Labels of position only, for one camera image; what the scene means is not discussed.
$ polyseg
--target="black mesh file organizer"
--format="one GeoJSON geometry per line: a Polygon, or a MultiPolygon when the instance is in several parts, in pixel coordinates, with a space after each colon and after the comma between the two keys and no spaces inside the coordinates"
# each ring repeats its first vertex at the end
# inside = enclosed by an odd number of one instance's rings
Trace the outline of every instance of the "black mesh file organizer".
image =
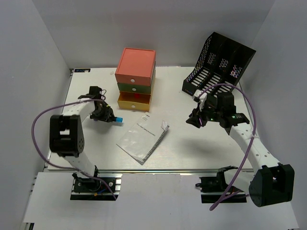
{"type": "MultiPolygon", "coordinates": [[[[202,48],[195,69],[183,81],[182,91],[192,96],[196,90],[205,90],[218,83],[237,85],[255,53],[255,50],[213,32],[202,48]]],[[[219,92],[232,90],[218,86],[209,89],[208,94],[216,97],[219,92]]]]}

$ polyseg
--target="white tabletop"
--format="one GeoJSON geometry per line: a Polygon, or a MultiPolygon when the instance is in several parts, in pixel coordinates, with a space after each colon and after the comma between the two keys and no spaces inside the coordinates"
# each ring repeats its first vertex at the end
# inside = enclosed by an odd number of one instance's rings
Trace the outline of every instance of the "white tabletop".
{"type": "MultiPolygon", "coordinates": [[[[106,102],[114,115],[123,117],[123,126],[115,123],[95,122],[86,118],[83,122],[84,151],[89,160],[100,170],[202,170],[238,166],[243,158],[240,147],[218,123],[208,122],[197,129],[186,120],[197,106],[192,97],[184,93],[183,80],[192,72],[191,67],[157,67],[156,80],[150,113],[158,114],[170,124],[163,141],[145,162],[140,165],[120,149],[117,141],[144,114],[142,111],[119,109],[119,90],[114,76],[116,68],[91,69],[89,73],[74,73],[66,103],[74,102],[80,95],[88,93],[90,86],[106,89],[106,102]]],[[[248,116],[242,95],[236,90],[237,112],[248,116]]],[[[52,153],[50,161],[61,166],[69,164],[52,153]]],[[[247,161],[244,168],[251,168],[247,161]]]]}
{"type": "Polygon", "coordinates": [[[116,201],[70,200],[68,172],[37,176],[24,222],[35,230],[286,230],[297,228],[291,203],[201,203],[197,175],[123,174],[116,201]]]}

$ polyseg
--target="yellow drawer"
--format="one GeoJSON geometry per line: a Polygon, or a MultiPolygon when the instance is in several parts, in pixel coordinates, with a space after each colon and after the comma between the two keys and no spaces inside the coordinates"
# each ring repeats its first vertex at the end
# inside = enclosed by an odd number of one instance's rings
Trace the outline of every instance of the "yellow drawer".
{"type": "Polygon", "coordinates": [[[151,96],[131,92],[120,92],[118,106],[121,109],[149,111],[151,96]]]}

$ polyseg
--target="green drawer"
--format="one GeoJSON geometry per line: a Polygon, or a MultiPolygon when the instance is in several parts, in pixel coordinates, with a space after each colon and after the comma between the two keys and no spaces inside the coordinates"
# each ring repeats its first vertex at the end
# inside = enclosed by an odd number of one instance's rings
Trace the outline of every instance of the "green drawer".
{"type": "Polygon", "coordinates": [[[119,91],[150,94],[151,87],[145,85],[131,85],[126,83],[117,83],[119,91]]]}
{"type": "Polygon", "coordinates": [[[154,71],[153,71],[151,86],[117,83],[119,91],[141,93],[141,94],[150,94],[151,95],[153,93],[153,90],[154,90],[154,82],[155,82],[155,68],[153,70],[154,71]]]}

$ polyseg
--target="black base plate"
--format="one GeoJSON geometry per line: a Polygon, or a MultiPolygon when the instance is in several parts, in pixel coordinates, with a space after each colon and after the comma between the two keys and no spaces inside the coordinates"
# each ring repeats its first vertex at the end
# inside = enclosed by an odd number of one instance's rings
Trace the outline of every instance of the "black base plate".
{"type": "MultiPolygon", "coordinates": [[[[100,177],[100,179],[104,180],[107,184],[112,182],[113,185],[110,186],[110,188],[111,188],[112,192],[115,192],[115,184],[116,184],[116,178],[115,177],[100,177]]],[[[106,186],[103,183],[101,183],[101,186],[102,186],[102,189],[106,188],[106,186]]],[[[82,183],[75,182],[72,191],[75,192],[75,193],[92,193],[92,192],[99,192],[102,189],[98,188],[97,191],[91,191],[86,186],[84,186],[82,183]]]]}
{"type": "MultiPolygon", "coordinates": [[[[201,177],[200,179],[201,179],[201,184],[203,185],[201,191],[205,193],[201,194],[201,203],[212,204],[218,201],[221,195],[217,195],[216,193],[222,194],[224,192],[224,189],[222,189],[221,186],[217,183],[216,177],[201,177]]],[[[232,187],[230,191],[236,192],[238,191],[238,189],[236,187],[232,187]]],[[[234,195],[233,197],[222,201],[222,203],[246,203],[246,202],[247,201],[245,194],[234,195]]]]}
{"type": "Polygon", "coordinates": [[[94,196],[94,194],[92,195],[73,195],[71,194],[71,200],[109,200],[109,201],[115,201],[114,197],[109,194],[109,195],[104,195],[104,194],[99,194],[97,196],[94,196]]]}

